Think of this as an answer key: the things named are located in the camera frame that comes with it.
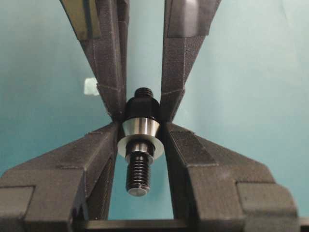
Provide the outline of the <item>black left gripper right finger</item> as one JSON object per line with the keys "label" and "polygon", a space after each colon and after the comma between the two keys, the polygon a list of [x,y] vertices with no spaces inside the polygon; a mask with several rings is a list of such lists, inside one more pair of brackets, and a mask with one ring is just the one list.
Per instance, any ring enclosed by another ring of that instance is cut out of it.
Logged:
{"label": "black left gripper right finger", "polygon": [[172,123],[162,128],[173,214],[199,232],[297,232],[297,207],[267,166]]}

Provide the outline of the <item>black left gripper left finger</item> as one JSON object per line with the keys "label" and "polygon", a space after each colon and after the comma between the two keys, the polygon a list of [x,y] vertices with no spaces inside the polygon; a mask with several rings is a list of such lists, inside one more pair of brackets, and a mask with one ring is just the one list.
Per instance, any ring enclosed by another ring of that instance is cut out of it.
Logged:
{"label": "black left gripper left finger", "polygon": [[108,217],[119,124],[7,170],[0,179],[3,232],[71,232],[76,219]]}

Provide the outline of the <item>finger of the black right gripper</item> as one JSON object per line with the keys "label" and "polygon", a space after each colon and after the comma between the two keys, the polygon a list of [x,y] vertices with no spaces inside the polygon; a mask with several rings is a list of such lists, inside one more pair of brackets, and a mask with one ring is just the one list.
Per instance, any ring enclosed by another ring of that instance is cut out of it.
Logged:
{"label": "finger of the black right gripper", "polygon": [[113,121],[121,121],[126,104],[128,2],[63,0],[61,4],[97,80]]}
{"label": "finger of the black right gripper", "polygon": [[219,0],[165,1],[160,114],[172,121],[185,93],[185,83],[197,58]]}

